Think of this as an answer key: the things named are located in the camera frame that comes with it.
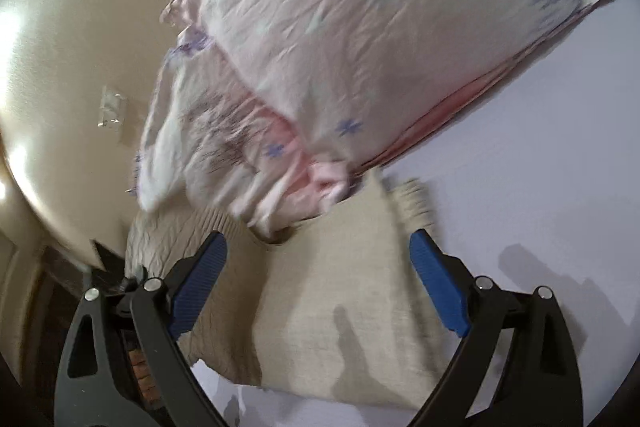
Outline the beige knit sweater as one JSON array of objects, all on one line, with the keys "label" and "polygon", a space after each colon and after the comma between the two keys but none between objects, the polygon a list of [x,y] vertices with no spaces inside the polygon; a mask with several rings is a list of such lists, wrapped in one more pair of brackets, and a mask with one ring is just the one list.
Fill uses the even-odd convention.
[{"label": "beige knit sweater", "polygon": [[431,230],[434,218],[422,183],[387,187],[376,170],[280,244],[224,210],[177,200],[134,219],[126,269],[164,277],[220,232],[227,261],[179,337],[186,361],[237,384],[416,409],[447,364],[444,328],[409,259],[411,233]]}]

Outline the lavender bed sheet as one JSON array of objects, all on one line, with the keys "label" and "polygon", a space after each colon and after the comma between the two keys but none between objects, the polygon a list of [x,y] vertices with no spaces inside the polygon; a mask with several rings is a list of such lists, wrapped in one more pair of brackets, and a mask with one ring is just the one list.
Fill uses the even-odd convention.
[{"label": "lavender bed sheet", "polygon": [[[420,176],[436,239],[475,274],[561,305],[584,421],[619,426],[606,403],[639,353],[639,0],[598,9],[522,77],[390,170]],[[303,397],[193,367],[240,426],[403,426],[419,408]]]}]

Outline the pink floral pillow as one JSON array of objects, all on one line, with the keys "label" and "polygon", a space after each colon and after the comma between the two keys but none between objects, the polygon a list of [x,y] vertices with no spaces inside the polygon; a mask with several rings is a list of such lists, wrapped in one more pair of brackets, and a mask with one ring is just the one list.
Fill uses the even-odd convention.
[{"label": "pink floral pillow", "polygon": [[598,1],[171,0],[138,203],[182,195],[265,236],[318,216]]}]

